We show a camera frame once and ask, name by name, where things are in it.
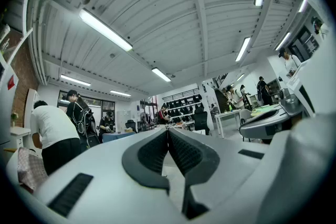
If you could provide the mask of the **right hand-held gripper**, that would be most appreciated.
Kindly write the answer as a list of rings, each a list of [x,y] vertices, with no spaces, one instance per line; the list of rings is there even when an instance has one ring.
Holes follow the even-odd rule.
[[[285,84],[279,91],[280,104],[290,116],[300,112],[307,117],[316,116],[310,93],[313,86],[308,82],[307,66],[310,62],[304,61],[292,76],[285,69],[279,74]],[[290,128],[290,116],[287,113],[279,113],[275,109],[263,112],[242,124],[239,132],[244,138],[272,139],[276,133]]]

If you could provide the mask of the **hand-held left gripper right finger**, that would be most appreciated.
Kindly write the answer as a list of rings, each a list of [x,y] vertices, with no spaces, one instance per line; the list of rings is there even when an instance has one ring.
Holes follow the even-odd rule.
[[[184,176],[182,211],[169,223],[256,223],[260,199],[247,186],[268,146],[167,131],[169,153]]]

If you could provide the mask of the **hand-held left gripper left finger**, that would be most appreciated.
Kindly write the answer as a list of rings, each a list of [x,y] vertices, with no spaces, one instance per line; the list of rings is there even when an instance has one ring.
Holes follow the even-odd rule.
[[[71,223],[183,223],[184,217],[165,190],[147,188],[133,180],[122,166],[124,151],[159,130],[107,142],[86,150],[58,169],[35,191],[48,206],[78,174],[92,180],[69,212]]]

